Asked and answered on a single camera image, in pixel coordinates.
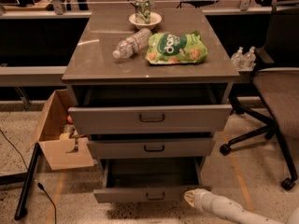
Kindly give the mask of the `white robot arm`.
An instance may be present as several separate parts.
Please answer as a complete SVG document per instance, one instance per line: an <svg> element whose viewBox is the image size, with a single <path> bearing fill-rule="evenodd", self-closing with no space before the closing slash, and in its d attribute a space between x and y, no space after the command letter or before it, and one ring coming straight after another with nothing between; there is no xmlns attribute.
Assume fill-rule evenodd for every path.
<svg viewBox="0 0 299 224"><path fill-rule="evenodd" d="M299 224L299 207L285 223L245 210L239 203L205 189L192 189L184 193L185 201L199 212L206 212L234 224Z"/></svg>

